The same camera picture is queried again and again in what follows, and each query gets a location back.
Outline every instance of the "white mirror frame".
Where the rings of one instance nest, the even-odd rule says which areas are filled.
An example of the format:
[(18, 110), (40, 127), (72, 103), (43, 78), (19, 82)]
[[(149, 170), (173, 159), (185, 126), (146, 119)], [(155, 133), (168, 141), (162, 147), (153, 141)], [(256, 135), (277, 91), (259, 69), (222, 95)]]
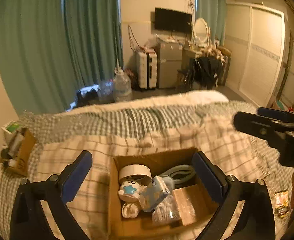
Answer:
[[(206, 27), (206, 31), (207, 31), (207, 35), (206, 35), (206, 37), (202, 41), (198, 41), (197, 40), (197, 35), (196, 35), (196, 32), (195, 32), (195, 29), (196, 29), (195, 26), (196, 25), (200, 25), (200, 24), (204, 24), (205, 27)], [(207, 25), (206, 21), (203, 18), (198, 18), (196, 20), (196, 22), (192, 26), (192, 34), (191, 34), (191, 41), (192, 41), (192, 43), (194, 43), (196, 45), (201, 45), (201, 44), (207, 43), (208, 33), (209, 33), (209, 28), (208, 28), (208, 25)]]

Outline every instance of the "large plastic water bottle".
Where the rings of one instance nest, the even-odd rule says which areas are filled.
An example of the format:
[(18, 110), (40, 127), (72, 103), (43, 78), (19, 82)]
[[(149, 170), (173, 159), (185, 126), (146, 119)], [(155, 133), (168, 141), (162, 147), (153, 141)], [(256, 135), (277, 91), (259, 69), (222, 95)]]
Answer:
[(114, 100), (116, 102), (120, 101), (130, 101), (133, 98), (131, 91), (130, 79), (126, 73), (121, 68), (115, 70), (116, 76), (114, 77)]

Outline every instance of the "wall-mounted television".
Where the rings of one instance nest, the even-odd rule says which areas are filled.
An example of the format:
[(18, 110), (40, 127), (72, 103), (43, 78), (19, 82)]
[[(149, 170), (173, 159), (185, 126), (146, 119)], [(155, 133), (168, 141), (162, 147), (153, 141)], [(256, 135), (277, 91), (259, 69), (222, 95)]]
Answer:
[(191, 34), (191, 17), (185, 12), (155, 8), (155, 30)]

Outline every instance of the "checkered bedsheet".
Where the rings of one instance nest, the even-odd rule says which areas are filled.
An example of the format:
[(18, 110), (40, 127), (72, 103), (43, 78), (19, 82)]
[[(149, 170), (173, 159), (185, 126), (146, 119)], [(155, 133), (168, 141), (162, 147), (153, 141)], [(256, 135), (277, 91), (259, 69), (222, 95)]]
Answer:
[[(292, 168), (278, 163), (278, 152), (265, 141), (237, 132), (231, 124), (237, 111), (254, 113), (255, 107), (243, 102), (206, 106), (166, 106), (122, 109), (69, 116), (26, 113), (20, 122), (38, 139), (29, 159), (28, 179), (41, 181), (60, 173), (86, 149), (93, 155), (93, 166), (73, 202), (71, 213), (91, 239), (107, 238), (109, 163), (116, 155), (153, 154), (159, 151), (196, 147), (225, 174), (239, 180), (266, 181), (270, 195), (288, 189), (291, 193)], [(9, 239), (10, 216), (21, 177), (0, 171), (0, 230)], [(46, 202), (42, 203), (56, 237), (63, 239)], [(230, 235), (240, 215), (239, 203), (223, 238)], [(277, 239), (287, 220), (275, 217)], [(195, 239), (206, 223), (168, 239)]]

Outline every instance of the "floor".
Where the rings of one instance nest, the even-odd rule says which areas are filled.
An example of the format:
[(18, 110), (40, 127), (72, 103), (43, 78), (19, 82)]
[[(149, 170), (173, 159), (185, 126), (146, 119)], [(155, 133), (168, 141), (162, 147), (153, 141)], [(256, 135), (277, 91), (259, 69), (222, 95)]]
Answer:
[[(237, 93), (235, 93), (228, 87), (218, 86), (215, 90), (225, 95), (229, 100), (245, 101), (241, 96), (239, 96)], [(133, 100), (148, 98), (148, 97), (157, 97), (157, 96), (170, 96), (170, 95), (174, 95), (178, 93), (184, 93), (187, 91), (188, 90), (182, 90), (182, 89), (176, 91), (175, 88), (154, 89), (154, 90), (146, 90), (146, 91), (133, 90)]]

